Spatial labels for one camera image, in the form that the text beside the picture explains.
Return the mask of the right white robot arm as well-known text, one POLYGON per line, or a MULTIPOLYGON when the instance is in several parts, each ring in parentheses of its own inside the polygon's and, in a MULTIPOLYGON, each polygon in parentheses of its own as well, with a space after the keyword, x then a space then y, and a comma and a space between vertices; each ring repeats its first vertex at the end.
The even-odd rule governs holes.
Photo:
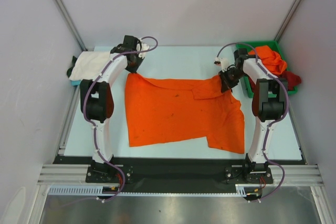
POLYGON ((268 149, 274 129, 288 113, 287 81, 272 74, 262 63, 257 50, 248 53, 246 48, 234 51, 234 64, 225 66, 220 60, 221 92, 237 86, 239 80, 248 76, 255 84, 251 110, 256 119, 256 126, 251 147, 246 154, 239 177, 249 183, 258 182, 264 175, 271 175, 268 166, 272 164, 268 158, 268 149))

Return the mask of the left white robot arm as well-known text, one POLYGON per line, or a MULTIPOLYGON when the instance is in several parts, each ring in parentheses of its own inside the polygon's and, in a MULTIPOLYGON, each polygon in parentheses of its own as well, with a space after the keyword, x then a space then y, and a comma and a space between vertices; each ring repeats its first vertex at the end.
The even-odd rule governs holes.
POLYGON ((94 153, 92 162, 99 167, 98 176, 105 182, 115 178, 116 169, 108 162, 113 158, 109 137, 110 118, 114 110, 112 85, 123 70, 137 73, 150 51, 142 39, 125 35, 123 43, 113 47, 98 65, 98 72, 83 77, 80 83, 80 108, 84 119, 91 124, 94 153))

